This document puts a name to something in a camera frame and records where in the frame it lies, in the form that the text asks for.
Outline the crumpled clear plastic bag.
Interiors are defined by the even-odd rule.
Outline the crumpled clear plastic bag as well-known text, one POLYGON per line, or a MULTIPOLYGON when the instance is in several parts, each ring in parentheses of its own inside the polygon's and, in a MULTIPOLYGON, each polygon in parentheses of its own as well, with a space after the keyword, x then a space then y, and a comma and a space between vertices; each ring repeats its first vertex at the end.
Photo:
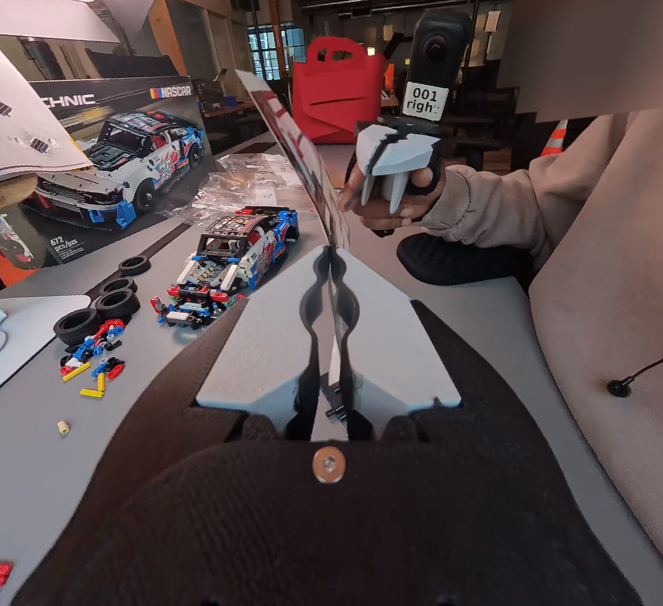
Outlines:
POLYGON ((159 214, 188 225, 207 226, 212 220, 249 205, 312 209, 312 203, 289 162, 280 154, 230 154, 216 160, 218 170, 189 203, 159 214))

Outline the building instruction booklet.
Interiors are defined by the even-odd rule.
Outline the building instruction booklet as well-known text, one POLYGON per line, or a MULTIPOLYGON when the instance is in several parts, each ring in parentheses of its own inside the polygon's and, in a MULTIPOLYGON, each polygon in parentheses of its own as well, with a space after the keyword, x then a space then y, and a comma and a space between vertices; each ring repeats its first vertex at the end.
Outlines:
POLYGON ((1 54, 1 180, 91 166, 29 82, 1 54))

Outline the person's right forearm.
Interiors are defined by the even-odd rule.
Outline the person's right forearm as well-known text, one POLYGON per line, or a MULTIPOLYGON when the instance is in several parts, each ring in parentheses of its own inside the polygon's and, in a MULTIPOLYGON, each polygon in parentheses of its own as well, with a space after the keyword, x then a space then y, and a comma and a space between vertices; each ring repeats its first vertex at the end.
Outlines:
POLYGON ((534 159, 505 176, 466 165, 445 169, 445 186, 423 218, 448 242, 526 250, 540 270, 576 220, 635 126, 654 111, 600 116, 561 154, 534 159))

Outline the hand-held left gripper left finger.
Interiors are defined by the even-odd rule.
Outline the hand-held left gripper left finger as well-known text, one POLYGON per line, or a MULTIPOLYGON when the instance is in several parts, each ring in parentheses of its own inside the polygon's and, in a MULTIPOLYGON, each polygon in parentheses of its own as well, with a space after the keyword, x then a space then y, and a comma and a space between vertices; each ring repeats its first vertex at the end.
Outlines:
POLYGON ((321 377, 314 323, 328 275, 329 247, 317 246, 249 297, 199 406, 266 416, 287 439, 311 439, 321 377))

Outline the grey desk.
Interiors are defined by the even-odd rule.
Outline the grey desk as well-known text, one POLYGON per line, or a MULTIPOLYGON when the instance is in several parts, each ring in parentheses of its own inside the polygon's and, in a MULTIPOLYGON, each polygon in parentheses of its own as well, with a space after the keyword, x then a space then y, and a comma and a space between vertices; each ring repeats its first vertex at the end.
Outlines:
MULTIPOLYGON (((587 445, 546 365, 529 301, 512 278, 456 287, 413 279, 395 248, 399 237, 379 239, 348 218, 352 253, 403 293, 425 303, 507 381, 539 425, 587 523, 645 605, 662 604, 662 559, 587 445)), ((87 401, 59 378, 61 343, 45 346, 1 388, 1 557, 15 566, 1 589, 14 594, 62 532, 86 490, 121 419, 171 356, 195 338, 154 323, 148 298, 174 261, 186 256, 194 229, 157 253, 138 284, 143 309, 130 328, 137 336, 127 366, 137 376, 101 401, 87 401), (65 420, 70 431, 58 433, 65 420)))

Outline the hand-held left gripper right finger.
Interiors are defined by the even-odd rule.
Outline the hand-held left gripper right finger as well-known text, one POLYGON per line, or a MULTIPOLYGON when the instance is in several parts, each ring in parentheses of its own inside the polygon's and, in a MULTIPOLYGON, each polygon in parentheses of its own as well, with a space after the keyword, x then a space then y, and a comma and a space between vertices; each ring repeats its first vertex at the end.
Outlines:
POLYGON ((460 405, 410 297, 340 247, 333 312, 349 436, 381 436, 392 418, 460 405))

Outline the black beam with blue pins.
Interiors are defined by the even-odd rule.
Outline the black beam with blue pins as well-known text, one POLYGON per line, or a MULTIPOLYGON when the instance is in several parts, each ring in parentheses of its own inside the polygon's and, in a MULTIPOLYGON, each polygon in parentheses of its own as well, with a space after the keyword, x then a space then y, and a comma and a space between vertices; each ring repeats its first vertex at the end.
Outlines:
POLYGON ((341 388, 338 382, 330 382, 328 372, 320 378, 320 392, 328 405, 327 419, 337 419, 339 422, 345 423, 347 414, 342 402, 341 388))

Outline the person's right hand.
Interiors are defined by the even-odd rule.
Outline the person's right hand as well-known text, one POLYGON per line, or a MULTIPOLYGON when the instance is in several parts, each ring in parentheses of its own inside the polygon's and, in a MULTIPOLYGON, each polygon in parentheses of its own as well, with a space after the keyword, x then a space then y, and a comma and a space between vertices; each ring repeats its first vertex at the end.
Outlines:
POLYGON ((355 213, 361 223, 368 229, 394 230, 411 225, 419 221, 435 205, 445 188, 445 168, 437 165, 435 169, 440 173, 440 179, 433 191, 425 196, 411 196, 404 194, 397 210, 390 212, 389 201, 383 199, 380 191, 373 190, 372 196, 366 205, 361 204, 360 198, 353 198, 356 190, 361 189, 363 173, 355 163, 339 195, 337 205, 341 212, 355 213))

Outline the red felt tote bag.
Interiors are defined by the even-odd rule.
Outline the red felt tote bag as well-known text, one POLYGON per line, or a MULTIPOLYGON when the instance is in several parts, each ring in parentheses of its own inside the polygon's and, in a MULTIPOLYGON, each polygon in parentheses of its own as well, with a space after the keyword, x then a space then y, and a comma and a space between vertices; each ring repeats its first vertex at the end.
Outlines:
POLYGON ((380 115, 385 63, 351 39, 315 38, 294 63, 294 122, 314 144, 354 144, 355 124, 380 115))

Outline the black toy car box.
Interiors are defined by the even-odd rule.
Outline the black toy car box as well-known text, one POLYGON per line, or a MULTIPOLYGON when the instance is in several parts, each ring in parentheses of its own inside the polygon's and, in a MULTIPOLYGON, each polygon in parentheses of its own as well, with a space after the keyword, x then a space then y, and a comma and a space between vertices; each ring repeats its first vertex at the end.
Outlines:
POLYGON ((186 76, 31 81, 89 160, 40 173, 35 191, 1 210, 1 263, 23 271, 72 262, 165 220, 212 157, 186 76))

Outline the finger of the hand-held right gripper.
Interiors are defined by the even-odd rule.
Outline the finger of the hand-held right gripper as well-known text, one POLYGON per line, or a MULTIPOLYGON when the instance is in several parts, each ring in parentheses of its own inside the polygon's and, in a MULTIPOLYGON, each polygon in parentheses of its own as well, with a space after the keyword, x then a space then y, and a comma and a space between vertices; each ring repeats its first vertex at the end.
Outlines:
POLYGON ((382 133, 374 136, 371 183, 381 182, 381 195, 396 213, 413 171, 426 168, 440 138, 417 133, 382 133))
POLYGON ((390 128, 372 124, 359 132, 355 148, 356 164, 362 174, 359 187, 360 203, 365 206, 371 193, 385 173, 386 150, 390 144, 390 128))

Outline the black office chair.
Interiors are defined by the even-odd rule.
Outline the black office chair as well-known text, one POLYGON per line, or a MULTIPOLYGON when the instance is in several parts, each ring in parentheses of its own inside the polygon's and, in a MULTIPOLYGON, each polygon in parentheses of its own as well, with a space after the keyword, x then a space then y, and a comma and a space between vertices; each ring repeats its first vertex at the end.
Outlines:
POLYGON ((510 146, 517 127, 518 88, 474 90, 460 96, 442 118, 443 133, 455 141, 455 158, 481 171, 485 154, 510 146))

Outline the pile of mixed coloured pieces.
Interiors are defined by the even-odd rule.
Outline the pile of mixed coloured pieces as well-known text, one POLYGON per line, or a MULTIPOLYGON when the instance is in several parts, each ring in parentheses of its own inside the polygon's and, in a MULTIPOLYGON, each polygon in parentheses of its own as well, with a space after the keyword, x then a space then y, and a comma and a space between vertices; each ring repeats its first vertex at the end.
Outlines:
POLYGON ((116 380, 125 369, 126 361, 116 357, 114 352, 122 345, 121 337, 126 325, 121 319, 105 321, 96 334, 74 345, 61 360, 62 381, 68 382, 80 374, 88 373, 94 385, 82 388, 79 394, 85 398, 102 399, 108 382, 116 380))

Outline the orange traffic cone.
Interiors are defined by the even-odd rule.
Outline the orange traffic cone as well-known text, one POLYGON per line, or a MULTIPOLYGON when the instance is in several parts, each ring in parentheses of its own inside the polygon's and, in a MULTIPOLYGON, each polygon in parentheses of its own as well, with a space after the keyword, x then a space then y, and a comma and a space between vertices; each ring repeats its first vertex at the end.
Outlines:
POLYGON ((568 128, 568 120, 560 120, 556 128, 551 133, 546 145, 544 146, 541 157, 561 154, 564 150, 564 139, 568 128))

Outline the silver sticker sheet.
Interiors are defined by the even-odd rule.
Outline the silver sticker sheet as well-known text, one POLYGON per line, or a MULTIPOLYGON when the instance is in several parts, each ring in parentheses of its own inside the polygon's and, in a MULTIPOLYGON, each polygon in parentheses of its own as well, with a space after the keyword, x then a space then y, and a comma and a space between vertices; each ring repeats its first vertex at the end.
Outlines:
MULTIPOLYGON (((248 72, 238 71, 237 74, 250 93, 253 103, 259 109, 262 118, 267 123, 270 133, 293 165, 304 190, 315 207, 326 238, 326 242, 320 246, 329 247, 329 275, 327 281, 330 281, 333 311, 333 250, 337 247, 344 249, 344 246, 349 245, 347 240, 349 229, 345 219, 337 209, 336 192, 316 147, 297 127, 291 115, 270 90, 267 82, 248 72)), ((249 297, 238 303, 241 311, 243 311, 249 297)))

